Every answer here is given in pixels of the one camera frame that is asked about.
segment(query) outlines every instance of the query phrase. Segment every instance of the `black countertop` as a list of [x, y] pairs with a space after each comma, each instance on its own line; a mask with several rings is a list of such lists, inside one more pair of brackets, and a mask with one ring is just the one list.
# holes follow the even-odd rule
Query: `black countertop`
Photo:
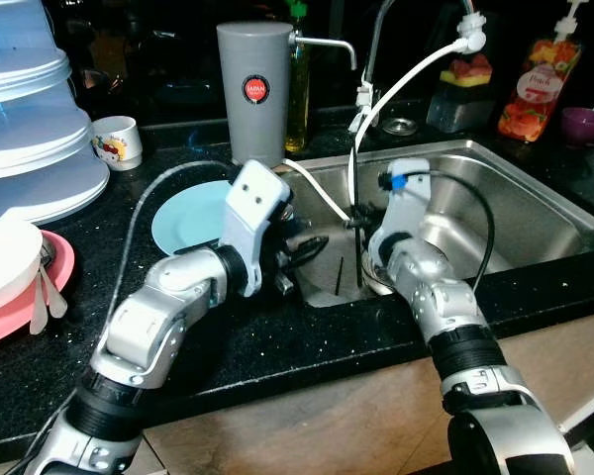
[[[347, 113], [313, 121], [295, 159], [347, 153]], [[76, 267], [62, 294], [68, 315], [38, 336], [28, 327], [0, 341], [0, 461], [22, 455], [31, 436], [73, 388], [102, 329], [127, 225], [149, 183], [189, 160], [228, 161], [224, 121], [143, 130], [144, 163], [113, 172], [103, 195], [84, 210], [42, 226], [67, 238]], [[424, 127], [411, 138], [375, 132], [362, 150], [472, 138], [511, 160], [594, 215], [594, 148], [570, 150], [554, 138], [524, 144], [489, 133], [445, 135]], [[222, 167], [192, 168], [165, 182], [139, 219], [121, 297], [141, 285], [163, 257], [149, 225], [170, 196], [224, 176]], [[594, 314], [594, 252], [486, 276], [478, 303], [494, 332], [508, 336]], [[407, 305], [395, 296], [315, 309], [293, 296], [264, 293], [212, 310], [188, 333], [164, 387], [149, 394], [148, 424], [158, 425], [323, 381], [424, 357]]]

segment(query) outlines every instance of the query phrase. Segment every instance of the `silver robot arm segment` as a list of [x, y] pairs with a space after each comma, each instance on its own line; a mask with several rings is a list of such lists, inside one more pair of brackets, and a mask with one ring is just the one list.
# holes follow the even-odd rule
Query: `silver robot arm segment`
[[[390, 171], [405, 166], [394, 162]], [[448, 440], [457, 470], [573, 474], [567, 443], [519, 371], [506, 363], [471, 287], [455, 277], [442, 252], [409, 233], [419, 223], [400, 220], [405, 193], [404, 186], [392, 187], [389, 206], [397, 213], [388, 208], [379, 229], [387, 233], [370, 240], [369, 256], [382, 262], [396, 292], [409, 303], [441, 376], [443, 406], [453, 415]]]
[[141, 441], [144, 391], [162, 386], [186, 332], [207, 312], [261, 286], [261, 238], [290, 198], [271, 170], [249, 161], [227, 197], [217, 249], [159, 261], [107, 323], [74, 397], [26, 475], [98, 473], [130, 466]]

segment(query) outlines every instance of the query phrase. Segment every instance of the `sink basin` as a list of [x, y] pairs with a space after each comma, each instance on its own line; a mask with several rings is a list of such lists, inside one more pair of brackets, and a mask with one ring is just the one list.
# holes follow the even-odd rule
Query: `sink basin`
[[[406, 157], [425, 158], [431, 169], [465, 179], [486, 198], [496, 226], [487, 274], [594, 250], [593, 216], [473, 141], [361, 153], [357, 167], [359, 203], [385, 210], [388, 193], [378, 187], [378, 174], [386, 171], [390, 160]], [[349, 209], [347, 156], [300, 164], [342, 208]], [[387, 293], [387, 288], [378, 284], [357, 287], [354, 231], [344, 229], [301, 175], [288, 171], [282, 178], [294, 192], [296, 215], [309, 224], [296, 239], [330, 239], [326, 248], [296, 273], [305, 300], [316, 307], [329, 307]], [[446, 255], [459, 278], [475, 275], [486, 236], [485, 215], [472, 195], [451, 180], [432, 177], [432, 198], [421, 224], [421, 237]]]

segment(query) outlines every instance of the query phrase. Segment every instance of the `kitchen faucet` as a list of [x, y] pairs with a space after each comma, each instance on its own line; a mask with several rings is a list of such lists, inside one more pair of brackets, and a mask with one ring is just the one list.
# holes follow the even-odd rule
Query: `kitchen faucet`
[[[372, 108], [372, 103], [375, 95], [372, 77], [374, 75], [374, 63], [376, 62], [376, 53], [378, 52], [380, 31], [383, 26], [383, 21], [385, 20], [385, 15], [387, 14], [389, 7], [391, 7], [395, 1], [396, 0], [384, 0], [378, 10], [378, 14], [376, 15], [376, 21], [374, 22], [374, 33], [372, 34], [372, 41], [369, 48], [369, 54], [367, 56], [367, 65], [365, 66], [365, 70], [363, 71], [361, 77], [361, 85], [356, 89], [356, 106], [359, 108], [359, 111], [354, 117], [354, 120], [347, 128], [352, 133], [356, 133], [358, 131], [361, 122], [364, 120], [365, 117], [367, 117]], [[466, 14], [462, 19], [462, 23], [460, 23], [460, 25], [457, 27], [457, 30], [461, 35], [463, 34], [463, 31], [460, 29], [460, 27], [463, 27], [464, 29], [471, 27], [473, 27], [474, 29], [478, 29], [485, 22], [484, 17], [482, 17], [479, 13], [475, 12], [472, 0], [462, 0], [462, 4], [464, 6], [464, 11], [466, 12]], [[481, 49], [483, 46], [484, 41], [481, 42], [481, 46], [479, 47], [479, 49]], [[374, 119], [371, 121], [371, 125], [375, 127], [377, 123], [378, 116], [375, 116]]]

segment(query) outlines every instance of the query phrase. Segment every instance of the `white cable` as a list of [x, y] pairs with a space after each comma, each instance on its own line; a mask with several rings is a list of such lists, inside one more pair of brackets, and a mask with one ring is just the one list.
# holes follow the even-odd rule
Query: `white cable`
[[321, 196], [326, 204], [330, 206], [330, 209], [333, 210], [343, 221], [349, 221], [349, 216], [339, 207], [337, 203], [335, 203], [330, 195], [326, 193], [326, 190], [321, 187], [321, 185], [317, 182], [313, 175], [311, 175], [308, 170], [306, 170], [306, 168], [294, 162], [293, 160], [289, 160], [288, 158], [284, 158], [284, 164], [290, 166], [297, 173], [302, 174], [303, 177], [308, 180], [308, 183], [313, 186], [319, 196]]
[[[453, 43], [446, 47], [441, 47], [437, 51], [433, 52], [425, 59], [420, 61], [416, 64], [407, 74], [401, 77], [396, 84], [392, 86], [392, 88], [385, 93], [383, 97], [381, 97], [380, 101], [376, 103], [374, 108], [371, 112], [365, 117], [363, 123], [358, 128], [358, 132], [356, 133], [356, 138], [354, 140], [354, 148], [356, 153], [358, 153], [358, 148], [360, 147], [360, 143], [363, 140], [363, 136], [365, 132], [367, 132], [367, 128], [369, 127], [370, 123], [376, 117], [376, 115], [380, 112], [380, 110], [389, 102], [389, 100], [394, 97], [394, 95], [401, 90], [401, 88], [407, 84], [414, 76], [416, 76], [420, 71], [425, 69], [428, 65], [434, 62], [437, 59], [440, 59], [447, 54], [460, 51], [466, 49], [468, 45], [468, 40], [466, 38], [458, 38]], [[347, 191], [349, 193], [349, 202], [354, 205], [354, 162], [353, 162], [353, 153], [352, 150], [349, 151], [349, 160], [347, 161]]]

